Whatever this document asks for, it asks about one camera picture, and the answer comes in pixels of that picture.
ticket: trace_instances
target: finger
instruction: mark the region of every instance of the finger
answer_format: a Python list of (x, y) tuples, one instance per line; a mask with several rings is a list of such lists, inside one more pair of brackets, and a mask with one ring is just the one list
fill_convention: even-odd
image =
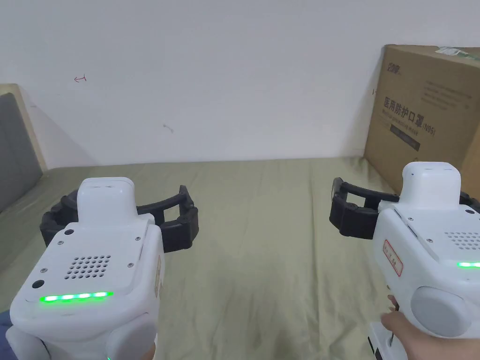
[(387, 330), (392, 331), (395, 336), (400, 339), (405, 348), (407, 348), (415, 338), (418, 338), (420, 334), (423, 334), (419, 329), (413, 326), (401, 312), (394, 311), (388, 314), (383, 314), (381, 320), (382, 325)]
[(155, 355), (155, 344), (152, 345), (150, 350), (142, 356), (142, 360), (153, 360), (153, 356)]
[(395, 307), (398, 306), (398, 302), (396, 301), (395, 296), (393, 296), (393, 295), (388, 295), (387, 297), (388, 297), (388, 299), (392, 302), (393, 306), (395, 306)]

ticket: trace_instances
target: white robotic gripper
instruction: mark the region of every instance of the white robotic gripper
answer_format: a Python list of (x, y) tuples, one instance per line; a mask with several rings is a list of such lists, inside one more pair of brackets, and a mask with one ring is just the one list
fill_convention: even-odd
[(78, 222), (59, 231), (13, 300), (19, 360), (135, 360), (157, 334), (162, 234), (127, 178), (82, 182)]
[[(460, 173), (448, 163), (406, 165), (397, 202), (378, 204), (373, 253), (399, 310), (414, 326), (436, 337), (480, 338), (480, 214), (459, 203), (460, 187)], [(345, 191), (336, 194), (338, 204), (346, 199)], [(352, 204), (345, 209), (366, 214), (375, 208), (367, 203), (373, 201), (361, 210)], [(356, 225), (339, 225), (333, 210), (332, 223), (355, 236)], [(369, 341), (377, 359), (407, 360), (398, 338), (381, 323), (371, 324)]]

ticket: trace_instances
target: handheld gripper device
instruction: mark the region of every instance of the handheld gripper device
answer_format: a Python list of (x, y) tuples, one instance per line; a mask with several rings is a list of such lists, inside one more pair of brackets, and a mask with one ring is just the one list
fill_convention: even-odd
[[(139, 215), (145, 207), (136, 207), (127, 178), (86, 179), (74, 206), (63, 200), (44, 215), (42, 233), (51, 243), (12, 302), (7, 340), (19, 360), (140, 359), (157, 334), (161, 228), (187, 234), (180, 248), (190, 247), (198, 209), (180, 187), (173, 198), (145, 205), (156, 225), (154, 215)], [(174, 205), (180, 217), (165, 222), (163, 210)], [(76, 221), (65, 224), (69, 217)]]
[[(330, 222), (344, 236), (373, 239), (373, 253), (399, 310), (436, 337), (480, 338), (480, 204), (460, 192), (460, 173), (442, 162), (403, 169), (403, 188), (374, 192), (336, 178)], [(348, 193), (365, 198), (363, 207)], [(376, 359), (407, 360), (381, 323), (368, 338)]]

